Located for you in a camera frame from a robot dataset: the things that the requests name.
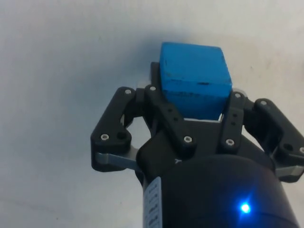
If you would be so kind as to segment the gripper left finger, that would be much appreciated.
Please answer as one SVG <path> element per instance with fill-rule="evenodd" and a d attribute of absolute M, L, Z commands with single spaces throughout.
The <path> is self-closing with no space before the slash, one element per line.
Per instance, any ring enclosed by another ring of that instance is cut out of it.
<path fill-rule="evenodd" d="M 94 170 L 164 172 L 194 155 L 196 137 L 176 106 L 164 97 L 159 63 L 151 63 L 151 76 L 145 88 L 116 90 L 90 136 Z M 133 137 L 127 129 L 136 117 L 144 119 L 151 134 L 140 149 L 132 147 Z"/>

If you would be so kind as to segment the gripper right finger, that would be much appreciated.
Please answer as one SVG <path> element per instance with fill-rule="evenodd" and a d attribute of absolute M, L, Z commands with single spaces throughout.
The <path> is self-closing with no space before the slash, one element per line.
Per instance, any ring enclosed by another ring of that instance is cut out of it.
<path fill-rule="evenodd" d="M 224 109 L 219 145 L 222 152 L 240 151 L 242 129 L 252 135 L 275 165 L 280 181 L 297 182 L 304 173 L 304 137 L 269 99 L 252 102 L 230 93 Z"/>

